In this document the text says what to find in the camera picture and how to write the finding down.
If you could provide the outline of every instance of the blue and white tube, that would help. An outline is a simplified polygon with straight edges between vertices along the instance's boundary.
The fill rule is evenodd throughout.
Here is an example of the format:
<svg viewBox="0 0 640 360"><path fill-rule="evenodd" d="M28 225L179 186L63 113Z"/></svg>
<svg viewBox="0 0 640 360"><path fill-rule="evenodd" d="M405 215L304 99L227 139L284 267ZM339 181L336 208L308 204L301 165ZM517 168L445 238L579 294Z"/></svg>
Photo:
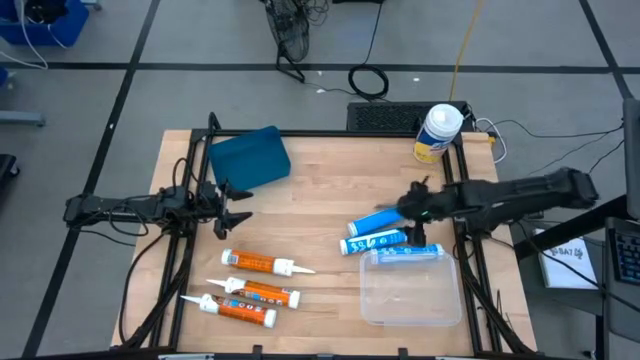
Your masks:
<svg viewBox="0 0 640 360"><path fill-rule="evenodd" d="M349 234L352 237L368 234L376 229L391 225L402 219L402 215L398 214L395 208L386 209L367 215L362 219L358 219L347 224Z"/></svg>
<svg viewBox="0 0 640 360"><path fill-rule="evenodd" d="M424 261L426 258L436 258L444 255L440 244L425 247L396 246L388 249L374 249L370 252L372 264L387 264L397 262Z"/></svg>
<svg viewBox="0 0 640 360"><path fill-rule="evenodd" d="M340 240L342 255L350 255L371 249L383 248L407 242L407 234L403 228L381 231L374 234L357 236Z"/></svg>

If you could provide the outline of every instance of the wooden table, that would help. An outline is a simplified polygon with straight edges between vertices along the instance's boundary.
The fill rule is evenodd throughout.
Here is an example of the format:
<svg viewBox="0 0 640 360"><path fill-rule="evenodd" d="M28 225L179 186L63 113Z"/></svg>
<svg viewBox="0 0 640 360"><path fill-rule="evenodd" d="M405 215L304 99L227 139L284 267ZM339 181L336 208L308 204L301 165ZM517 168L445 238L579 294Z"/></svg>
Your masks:
<svg viewBox="0 0 640 360"><path fill-rule="evenodd" d="M172 167L178 158L185 156L189 137L190 131L165 132L152 193L171 183ZM465 133L463 138L470 177L496 181L486 134ZM265 353L393 355L398 353L398 348L405 347L410 355L471 355L463 303L460 304L462 320L452 327L367 324L360 315L360 257L341 256L338 245L338 240L348 235L349 221L370 214L376 204L394 203L408 190L411 181L429 175L429 187L439 189L444 183L442 164L426 165L416 161L411 154L413 139L410 138L283 139L291 159L291 175L254 189L253 198L230 203L232 212L253 211L253 217L234 229L226 241L215 237L212 224L200 225L188 294L224 295L222 288L208 284L205 279L236 276L300 290L300 307L297 310L278 308L275 328L267 329L203 313L195 304L187 303L178 350L247 353L254 344L260 344ZM457 169L455 159L453 167ZM426 232L430 242L442 244L451 253L454 237L450 220L430 224ZM139 239L136 253L158 233L158 229L153 229L148 237ZM511 241L506 227L498 228L494 237ZM156 301L167 243L168 239L162 240L152 248L132 276L125 312L127 336ZM296 265L314 269L317 274L286 278L227 267L220 263L221 252L227 247L295 259ZM485 241L484 249L494 299L500 290L505 318L508 316L524 343L535 349L513 251L489 241ZM464 299L461 282L459 289ZM173 310L170 304L161 344L167 343ZM478 311L478 319L483 348L490 349L482 310Z"/></svg>

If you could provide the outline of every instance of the white caulk nozzle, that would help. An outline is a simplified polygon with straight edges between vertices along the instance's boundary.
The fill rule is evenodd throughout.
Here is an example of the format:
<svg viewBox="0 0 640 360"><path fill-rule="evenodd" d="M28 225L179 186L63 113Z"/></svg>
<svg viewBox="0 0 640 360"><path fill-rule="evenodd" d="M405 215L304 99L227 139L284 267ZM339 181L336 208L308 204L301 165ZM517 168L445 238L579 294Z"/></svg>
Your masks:
<svg viewBox="0 0 640 360"><path fill-rule="evenodd" d="M210 283L216 284L216 285L220 285L222 287L227 287L227 281L226 280L211 280L211 279L207 279L207 282L210 282Z"/></svg>
<svg viewBox="0 0 640 360"><path fill-rule="evenodd" d="M200 301L202 300L202 298L197 297L197 296L186 296L186 295L180 295L181 298L187 300L187 301L191 301L193 303L196 304L200 304Z"/></svg>
<svg viewBox="0 0 640 360"><path fill-rule="evenodd" d="M291 270L293 270L293 272L301 272L301 273L305 273L305 274L315 274L316 273L313 270L305 269L305 268L302 268L300 266L295 266L295 265L292 267Z"/></svg>

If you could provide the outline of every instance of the gray floor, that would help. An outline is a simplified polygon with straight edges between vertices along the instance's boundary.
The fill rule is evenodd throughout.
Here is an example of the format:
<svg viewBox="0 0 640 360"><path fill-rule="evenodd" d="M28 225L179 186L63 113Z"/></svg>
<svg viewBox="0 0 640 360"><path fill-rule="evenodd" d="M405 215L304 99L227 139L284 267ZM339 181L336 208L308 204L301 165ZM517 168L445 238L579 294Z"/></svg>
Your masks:
<svg viewBox="0 0 640 360"><path fill-rule="evenodd" d="M151 0L102 0L77 45L47 49L59 62L131 58ZM591 0L620 66L640 66L636 0ZM473 0L387 0L371 63L452 65L473 12ZM308 63L357 63L368 48L377 8L341 4L311 29ZM0 50L32 59L26 49ZM272 63L275 45L257 0L162 0L142 54L146 63ZM606 66L578 0L487 0L467 49L467 65ZM0 203L0 358L20 356L64 242L64 200L82 191L124 71L15 70L0 108L41 111L44 128L0 126L0 153L19 157L21 176ZM307 73L310 81L348 88L346 72ZM450 73L389 72L388 99L443 100ZM640 94L640 75L626 75ZM366 76L363 82L374 86ZM479 117L516 119L538 133L576 133L620 124L622 98L609 74L462 73L457 98ZM318 94L274 71L154 71L135 73L96 193L125 196L148 190L165 129L205 125L215 111L225 128L344 129L350 98ZM502 179L526 176L585 140L541 140L504 124L509 156ZM615 146L612 134L560 165L587 170ZM603 201L624 191L623 154L594 172ZM554 210L564 220L575 212ZM39 354L105 349L111 339L131 249L81 236ZM594 346L589 315L529 298L539 348L579 358ZM620 359L639 346L613 342Z"/></svg>

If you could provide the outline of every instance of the yellow cable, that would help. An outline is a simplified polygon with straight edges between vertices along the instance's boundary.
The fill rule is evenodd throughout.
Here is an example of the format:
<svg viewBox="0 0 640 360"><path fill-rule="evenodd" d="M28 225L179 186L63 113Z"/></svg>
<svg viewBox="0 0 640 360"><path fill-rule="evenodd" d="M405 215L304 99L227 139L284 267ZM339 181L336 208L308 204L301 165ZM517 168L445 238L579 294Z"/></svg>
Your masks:
<svg viewBox="0 0 640 360"><path fill-rule="evenodd" d="M462 42L462 46L460 47L460 52L458 53L458 58L456 59L456 67L453 70L453 80L451 80L451 91L449 92L449 101L453 101L453 96L456 94L456 80L458 79L458 68L460 67L460 62L462 61L462 57L464 56L464 50L467 48L467 44L469 43L469 38L471 38L471 32L473 31L473 25L476 23L476 19L478 15L480 15L480 10L484 5L484 0L478 0L476 4L476 9L473 11L473 16L471 17L471 24L469 24L469 28L467 29L467 33L464 35L464 41Z"/></svg>

